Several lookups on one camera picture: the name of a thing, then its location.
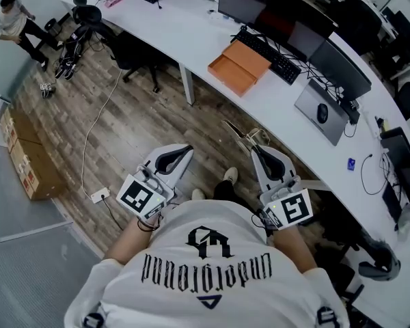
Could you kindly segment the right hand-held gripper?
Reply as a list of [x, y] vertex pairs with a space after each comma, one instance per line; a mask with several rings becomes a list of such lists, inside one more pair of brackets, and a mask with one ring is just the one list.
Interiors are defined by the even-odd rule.
[[[251, 159], [260, 190], [266, 191], [260, 195], [263, 205], [260, 219], [265, 228], [283, 230], [309, 219], [309, 193], [302, 188], [291, 159], [275, 148], [258, 145], [252, 147]], [[284, 183], [288, 179], [282, 186], [276, 186], [276, 181]]]

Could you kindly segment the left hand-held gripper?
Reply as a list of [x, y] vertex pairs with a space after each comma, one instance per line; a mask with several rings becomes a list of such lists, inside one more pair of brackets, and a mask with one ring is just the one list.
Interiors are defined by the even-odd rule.
[[153, 150], [128, 175], [116, 200], [138, 218], [153, 218], [175, 197], [174, 188], [193, 157], [193, 146], [173, 143]]

